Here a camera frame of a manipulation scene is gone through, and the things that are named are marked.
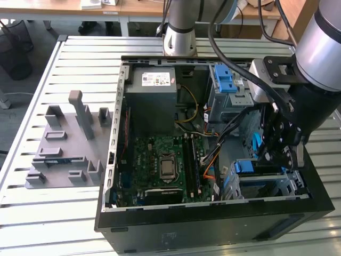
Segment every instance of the yellow wire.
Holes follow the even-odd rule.
[[[191,118],[188,118],[188,119],[185,119],[185,120],[176,120],[175,122],[178,124],[178,123],[187,123],[189,121],[192,121],[196,116],[197,116],[197,113],[198,113],[198,103],[197,103],[197,99],[196,97],[194,97],[193,93],[190,91],[190,89],[188,89],[186,86],[184,85],[181,85],[182,87],[184,87],[189,93],[190,95],[192,96],[193,100],[195,101],[196,103],[196,111],[194,112],[194,115],[191,117]]]

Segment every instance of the power supply label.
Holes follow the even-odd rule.
[[[142,86],[170,86],[170,73],[143,73]]]

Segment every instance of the motherboard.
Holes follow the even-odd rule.
[[[121,205],[209,201],[208,183],[200,181],[204,153],[199,136],[135,138],[131,181],[124,189]]]

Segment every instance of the floor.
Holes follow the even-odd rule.
[[[34,93],[44,72],[45,66],[55,46],[59,35],[79,35],[77,29],[80,22],[53,21],[52,29],[47,31],[42,21],[26,22],[34,49],[28,53],[33,67],[32,74],[21,81],[13,81],[0,68],[0,89],[4,93],[28,92]],[[155,36],[158,23],[140,23],[140,30],[136,30],[134,23],[129,24],[131,36]],[[121,36],[119,23],[114,23],[114,33]],[[104,36],[105,24],[99,22],[90,36]],[[197,37],[207,37],[207,25],[196,25]],[[31,95],[15,94],[7,96],[12,106],[8,110],[0,109],[0,150],[8,151],[31,101]],[[5,161],[5,155],[0,154],[0,168]]]

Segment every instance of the screw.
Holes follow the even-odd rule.
[[[266,153],[266,154],[265,154],[265,159],[268,160],[268,161],[270,161],[270,154],[269,154],[269,153]]]

